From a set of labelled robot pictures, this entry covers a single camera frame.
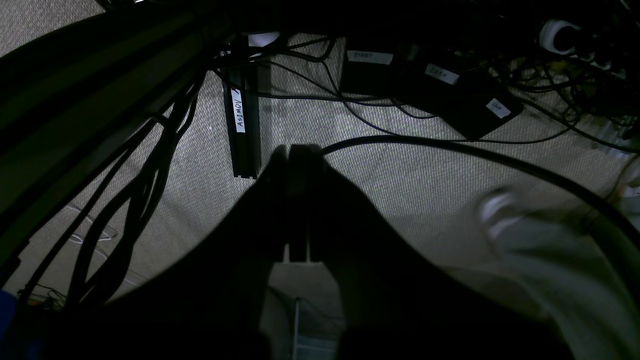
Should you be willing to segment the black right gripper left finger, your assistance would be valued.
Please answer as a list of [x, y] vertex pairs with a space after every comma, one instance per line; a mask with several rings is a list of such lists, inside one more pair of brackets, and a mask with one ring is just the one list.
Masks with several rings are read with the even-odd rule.
[[287, 148], [219, 225], [181, 260], [103, 306], [64, 317], [52, 360], [270, 360], [260, 330], [270, 273], [283, 255], [277, 212]]

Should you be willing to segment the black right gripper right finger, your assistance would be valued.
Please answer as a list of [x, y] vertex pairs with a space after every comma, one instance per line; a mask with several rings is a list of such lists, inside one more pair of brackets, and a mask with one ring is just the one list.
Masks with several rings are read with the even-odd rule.
[[292, 145], [289, 180], [311, 260], [337, 282], [338, 360], [572, 360], [547, 326], [466, 287], [398, 235], [316, 145]]

